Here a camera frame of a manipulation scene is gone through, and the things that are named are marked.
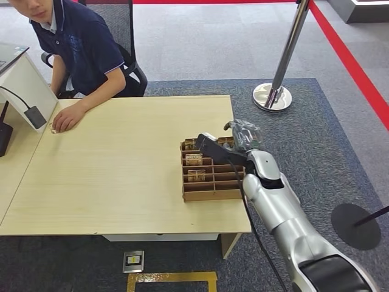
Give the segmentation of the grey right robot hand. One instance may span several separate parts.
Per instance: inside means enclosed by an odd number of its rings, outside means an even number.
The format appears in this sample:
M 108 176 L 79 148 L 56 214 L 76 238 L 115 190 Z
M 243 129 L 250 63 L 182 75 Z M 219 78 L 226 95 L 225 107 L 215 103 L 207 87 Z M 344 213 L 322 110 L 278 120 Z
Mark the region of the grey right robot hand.
M 263 138 L 259 127 L 245 120 L 236 119 L 226 123 L 223 129 L 231 130 L 234 151 L 245 153 L 250 150 L 262 150 Z

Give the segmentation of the person's left hand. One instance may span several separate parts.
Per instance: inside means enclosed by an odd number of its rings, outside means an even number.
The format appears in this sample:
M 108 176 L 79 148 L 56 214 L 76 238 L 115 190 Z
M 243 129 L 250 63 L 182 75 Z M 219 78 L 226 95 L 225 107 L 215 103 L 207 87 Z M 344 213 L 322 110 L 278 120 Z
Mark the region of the person's left hand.
M 52 129 L 57 133 L 70 130 L 81 121 L 87 112 L 82 104 L 75 103 L 59 112 L 53 121 Z

